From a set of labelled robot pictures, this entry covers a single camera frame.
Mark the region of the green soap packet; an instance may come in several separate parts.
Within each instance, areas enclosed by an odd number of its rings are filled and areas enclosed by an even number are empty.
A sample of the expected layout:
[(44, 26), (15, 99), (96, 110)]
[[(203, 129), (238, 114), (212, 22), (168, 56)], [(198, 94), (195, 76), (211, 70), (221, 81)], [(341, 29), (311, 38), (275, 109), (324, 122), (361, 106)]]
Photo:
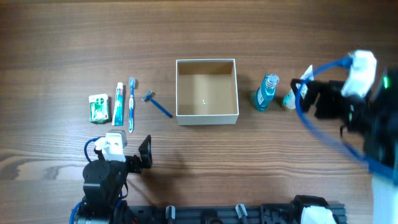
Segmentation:
[(105, 93), (90, 95), (90, 122), (103, 124), (110, 121), (109, 115), (109, 96)]

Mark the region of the white lotion tube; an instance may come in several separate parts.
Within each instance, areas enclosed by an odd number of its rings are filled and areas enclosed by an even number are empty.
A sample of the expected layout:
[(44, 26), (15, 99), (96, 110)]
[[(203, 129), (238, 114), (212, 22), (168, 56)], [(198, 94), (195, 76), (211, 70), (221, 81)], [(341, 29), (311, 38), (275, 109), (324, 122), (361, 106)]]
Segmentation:
[[(307, 70), (304, 72), (304, 74), (300, 78), (301, 80), (313, 80), (313, 65), (310, 65)], [(306, 85), (303, 86), (302, 91), (300, 92), (301, 97), (305, 98), (305, 95), (307, 94), (308, 87)], [(293, 89), (290, 89), (290, 91), (286, 94), (282, 101), (282, 105), (289, 109), (289, 110), (294, 110), (295, 109), (295, 92)]]

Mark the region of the blue mouthwash bottle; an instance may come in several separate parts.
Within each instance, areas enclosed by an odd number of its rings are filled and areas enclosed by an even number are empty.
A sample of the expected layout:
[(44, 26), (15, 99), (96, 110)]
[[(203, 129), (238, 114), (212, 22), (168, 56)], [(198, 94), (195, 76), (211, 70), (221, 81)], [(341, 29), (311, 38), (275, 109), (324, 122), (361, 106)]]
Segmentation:
[(254, 94), (254, 105), (257, 110), (265, 111), (274, 99), (279, 77), (275, 74), (265, 75), (260, 87)]

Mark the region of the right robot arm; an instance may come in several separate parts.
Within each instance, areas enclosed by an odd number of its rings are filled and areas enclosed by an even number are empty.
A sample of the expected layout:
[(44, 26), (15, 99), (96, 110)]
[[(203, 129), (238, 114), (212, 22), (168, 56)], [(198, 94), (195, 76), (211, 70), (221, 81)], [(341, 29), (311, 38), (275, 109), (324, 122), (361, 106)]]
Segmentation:
[(340, 118), (340, 135), (347, 130), (364, 138), (363, 153), (341, 144), (358, 161), (368, 166), (372, 173), (373, 222), (397, 223), (397, 69), (386, 69), (373, 99), (343, 96), (343, 81), (324, 84), (317, 110), (331, 113), (316, 115), (321, 119)]

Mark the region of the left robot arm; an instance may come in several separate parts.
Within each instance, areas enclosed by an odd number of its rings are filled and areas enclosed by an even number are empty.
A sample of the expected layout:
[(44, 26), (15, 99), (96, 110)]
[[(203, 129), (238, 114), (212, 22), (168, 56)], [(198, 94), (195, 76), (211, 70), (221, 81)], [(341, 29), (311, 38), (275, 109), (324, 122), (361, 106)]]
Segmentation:
[(140, 174), (152, 167), (151, 136), (139, 146), (139, 156), (124, 156), (124, 160), (106, 158), (108, 153), (103, 150), (112, 146), (105, 136), (86, 142), (83, 152), (88, 163), (82, 173), (85, 196), (72, 210), (69, 224), (140, 222), (129, 208), (123, 188), (128, 188), (128, 174)]

